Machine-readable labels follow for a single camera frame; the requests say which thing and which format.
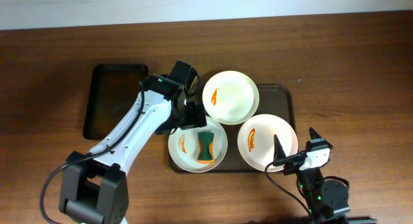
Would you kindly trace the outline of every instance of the brown tabletop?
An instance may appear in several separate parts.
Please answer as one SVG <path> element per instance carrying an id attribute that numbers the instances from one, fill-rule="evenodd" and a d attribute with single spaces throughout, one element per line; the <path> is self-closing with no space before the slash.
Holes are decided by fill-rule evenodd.
<path id="1" fill-rule="evenodd" d="M 324 176 L 350 181 L 349 217 L 413 220 L 413 12 L 0 32 L 0 219 L 44 223 L 47 175 L 77 150 L 93 67 L 144 63 L 169 73 L 177 60 L 200 74 L 237 70 L 293 95 L 300 149 L 314 127 L 334 149 Z M 175 174 L 166 136 L 153 135 L 128 175 L 129 223 L 246 223 L 305 211 L 263 174 Z M 296 177 L 274 175 L 298 196 Z M 46 195 L 58 209 L 61 174 Z"/>

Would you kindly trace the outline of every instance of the sponge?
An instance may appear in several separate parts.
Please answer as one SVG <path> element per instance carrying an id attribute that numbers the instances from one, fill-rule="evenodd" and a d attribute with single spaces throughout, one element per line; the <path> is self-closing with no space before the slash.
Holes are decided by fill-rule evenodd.
<path id="1" fill-rule="evenodd" d="M 198 132 L 199 155 L 198 163 L 213 163 L 214 159 L 214 133 Z"/>

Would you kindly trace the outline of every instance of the plate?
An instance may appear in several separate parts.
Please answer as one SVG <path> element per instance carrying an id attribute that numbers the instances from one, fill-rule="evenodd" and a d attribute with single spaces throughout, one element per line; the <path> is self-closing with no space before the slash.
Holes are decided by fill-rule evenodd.
<path id="1" fill-rule="evenodd" d="M 243 123 L 259 103 L 256 84 L 241 72 L 220 72 L 206 83 L 202 102 L 209 116 L 226 125 Z"/>
<path id="2" fill-rule="evenodd" d="M 212 132 L 214 133 L 214 157 L 215 162 L 205 164 L 198 163 L 199 145 L 198 132 Z M 179 146 L 179 140 L 185 135 L 185 152 Z M 227 153 L 228 139 L 224 128 L 217 121 L 211 117 L 206 117 L 206 127 L 191 128 L 187 130 L 176 130 L 174 134 L 169 136 L 168 150 L 170 157 L 174 162 L 184 170 L 189 172 L 206 172 L 218 166 Z"/>
<path id="3" fill-rule="evenodd" d="M 255 129 L 254 148 L 249 151 L 248 136 Z M 261 114 L 246 121 L 238 134 L 238 149 L 244 160 L 257 170 L 264 171 L 265 167 L 274 160 L 274 134 L 283 146 L 286 156 L 296 154 L 298 140 L 294 129 L 282 118 Z M 269 167 L 269 172 L 277 172 L 283 166 Z"/>

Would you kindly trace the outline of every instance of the wall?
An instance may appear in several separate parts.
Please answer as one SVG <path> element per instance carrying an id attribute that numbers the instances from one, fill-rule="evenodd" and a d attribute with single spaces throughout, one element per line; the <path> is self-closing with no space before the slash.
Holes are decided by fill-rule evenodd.
<path id="1" fill-rule="evenodd" d="M 0 0 L 0 29 L 413 9 L 413 0 Z"/>

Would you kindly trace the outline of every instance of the robotic arm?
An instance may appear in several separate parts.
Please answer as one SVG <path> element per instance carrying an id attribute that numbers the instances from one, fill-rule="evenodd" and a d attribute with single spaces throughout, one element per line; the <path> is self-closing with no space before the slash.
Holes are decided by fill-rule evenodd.
<path id="1" fill-rule="evenodd" d="M 87 155 L 73 152 L 67 158 L 81 163 L 64 170 L 59 210 L 79 223 L 127 223 L 126 175 L 152 133 L 207 125 L 203 105 L 186 102 L 195 78 L 200 82 L 191 65 L 178 61 L 170 75 L 152 75 L 141 84 L 136 102 L 115 129 Z M 88 180 L 95 176 L 101 177 L 100 186 Z"/>

